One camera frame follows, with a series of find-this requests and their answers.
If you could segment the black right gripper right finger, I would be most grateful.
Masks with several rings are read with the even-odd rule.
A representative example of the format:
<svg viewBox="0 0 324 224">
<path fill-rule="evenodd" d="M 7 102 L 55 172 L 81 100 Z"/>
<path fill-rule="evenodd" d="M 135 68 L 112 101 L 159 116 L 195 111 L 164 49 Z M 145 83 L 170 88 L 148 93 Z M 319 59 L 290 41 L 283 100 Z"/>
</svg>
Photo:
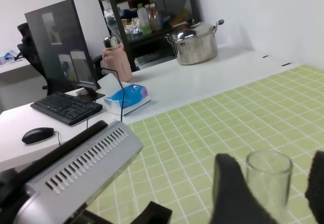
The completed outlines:
<svg viewBox="0 0 324 224">
<path fill-rule="evenodd" d="M 323 151 L 312 159 L 305 197 L 316 222 L 323 223 Z"/>
</svg>

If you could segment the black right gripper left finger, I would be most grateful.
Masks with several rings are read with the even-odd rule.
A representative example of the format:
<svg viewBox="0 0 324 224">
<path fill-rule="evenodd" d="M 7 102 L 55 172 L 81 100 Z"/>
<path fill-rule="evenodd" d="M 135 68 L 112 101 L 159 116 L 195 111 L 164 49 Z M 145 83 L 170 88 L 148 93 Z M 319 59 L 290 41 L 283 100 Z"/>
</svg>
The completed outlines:
<svg viewBox="0 0 324 224">
<path fill-rule="evenodd" d="M 212 191 L 211 223 L 277 223 L 256 200 L 246 172 L 229 154 L 215 157 Z"/>
</svg>

